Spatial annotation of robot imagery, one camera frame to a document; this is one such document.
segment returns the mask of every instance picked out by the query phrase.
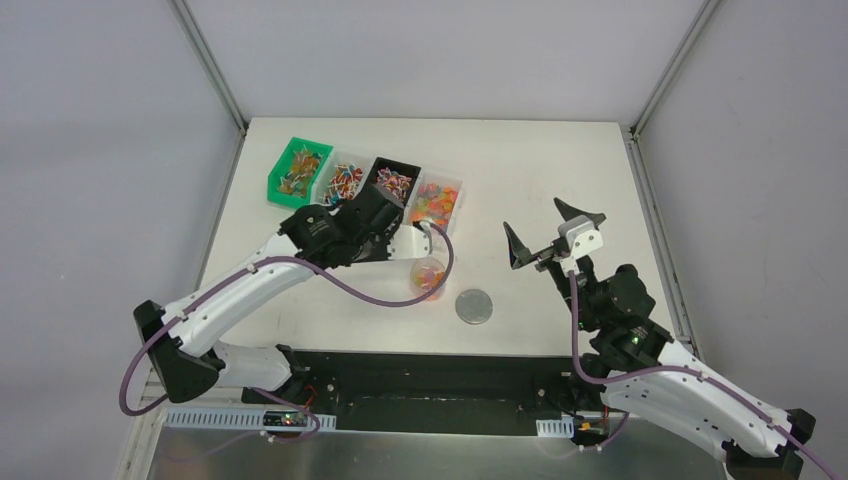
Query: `metal coin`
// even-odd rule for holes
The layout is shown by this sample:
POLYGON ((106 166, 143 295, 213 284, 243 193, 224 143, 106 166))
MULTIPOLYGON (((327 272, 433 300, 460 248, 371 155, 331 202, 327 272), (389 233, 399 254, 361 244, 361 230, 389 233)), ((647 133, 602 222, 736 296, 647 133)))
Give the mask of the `metal coin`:
POLYGON ((492 317, 492 297, 483 290, 472 288, 456 297, 456 314, 469 325, 479 325, 492 317))

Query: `white table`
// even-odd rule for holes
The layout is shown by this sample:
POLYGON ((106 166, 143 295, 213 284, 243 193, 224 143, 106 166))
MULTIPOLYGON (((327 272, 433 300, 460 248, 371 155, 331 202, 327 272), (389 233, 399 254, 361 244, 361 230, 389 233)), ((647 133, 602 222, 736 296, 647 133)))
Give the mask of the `white table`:
MULTIPOLYGON (((593 255, 599 278, 633 263, 657 300, 652 319, 672 331, 648 229, 621 136, 614 123, 478 120, 257 118, 248 130, 204 281, 247 257, 292 211, 266 200, 266 182, 292 136, 372 152, 402 162, 448 168, 465 180, 452 239, 457 262, 442 298, 404 309, 366 304, 323 279, 294 287, 263 305, 223 340, 295 349, 492 355, 569 355, 569 311, 547 273, 512 271, 502 223, 531 250, 547 246, 562 223, 553 197, 604 212, 606 247, 593 255), (468 325, 454 299, 486 291, 492 318, 468 325)), ((410 261, 336 271, 372 295, 410 298, 410 261)), ((588 335, 581 351, 588 351, 588 335)))

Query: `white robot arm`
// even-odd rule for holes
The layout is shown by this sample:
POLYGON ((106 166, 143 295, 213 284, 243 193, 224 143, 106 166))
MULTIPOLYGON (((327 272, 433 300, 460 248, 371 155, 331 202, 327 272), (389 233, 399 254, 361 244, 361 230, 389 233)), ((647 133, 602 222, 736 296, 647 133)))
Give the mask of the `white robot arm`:
POLYGON ((572 310, 571 410, 602 403, 638 415, 727 463, 737 480, 798 478, 796 450, 812 436, 815 418, 750 395, 651 321, 656 302, 632 265, 598 281, 588 255, 603 246, 598 227, 606 217, 555 204, 565 223, 540 252, 531 254, 504 226, 512 268, 535 263, 548 271, 572 310), (597 332, 590 340, 597 353, 579 356, 580 331, 597 332))
MULTIPOLYGON (((275 295, 323 270, 430 254, 429 232, 401 225, 402 215, 403 205, 374 185, 337 207, 301 207, 264 245, 206 287, 164 307, 150 300, 139 305, 133 316, 147 347, 143 351, 167 398, 186 402, 213 386, 281 387, 292 374, 285 349, 248 348, 218 339, 275 295)), ((122 410, 139 414, 126 406, 128 383, 125 377, 122 410)))

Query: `gray wall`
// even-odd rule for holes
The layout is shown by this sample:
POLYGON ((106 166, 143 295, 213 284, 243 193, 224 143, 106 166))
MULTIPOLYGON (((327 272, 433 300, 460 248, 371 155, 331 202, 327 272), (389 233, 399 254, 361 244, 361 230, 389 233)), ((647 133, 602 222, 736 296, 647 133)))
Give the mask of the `gray wall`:
POLYGON ((110 478, 131 316, 186 293, 237 134, 164 0, 0 5, 0 477, 110 478))
POLYGON ((844 0, 726 2, 641 142, 708 362, 812 412, 843 475, 846 25, 844 0))
POLYGON ((245 115, 632 123, 702 0, 199 0, 245 115))

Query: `colorful candy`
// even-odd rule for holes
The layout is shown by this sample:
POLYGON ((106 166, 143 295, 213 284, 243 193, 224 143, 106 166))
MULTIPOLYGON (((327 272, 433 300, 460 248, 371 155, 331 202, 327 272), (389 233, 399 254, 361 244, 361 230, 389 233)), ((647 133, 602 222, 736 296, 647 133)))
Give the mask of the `colorful candy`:
POLYGON ((343 163, 336 166, 336 173, 324 192, 324 205, 335 205, 341 200, 350 200, 356 195, 356 187, 362 181, 362 169, 343 163))
POLYGON ((306 198, 309 194, 309 182, 315 176, 318 166, 321 165, 320 153, 312 153, 306 147, 294 154, 292 166, 284 177, 280 178, 278 190, 286 195, 306 198))
POLYGON ((390 168, 381 168, 377 171, 377 185, 386 187, 398 200, 405 202, 412 188, 412 177, 401 175, 390 168))
MULTIPOLYGON (((445 276, 445 266, 433 257, 425 257, 416 260, 409 272, 412 281, 413 292, 422 295, 432 290, 445 276)), ((428 300, 435 300, 441 296, 443 289, 434 293, 428 300)))
POLYGON ((412 205, 409 221, 432 220, 440 227, 447 227, 459 192, 451 187, 435 183, 422 185, 412 205))

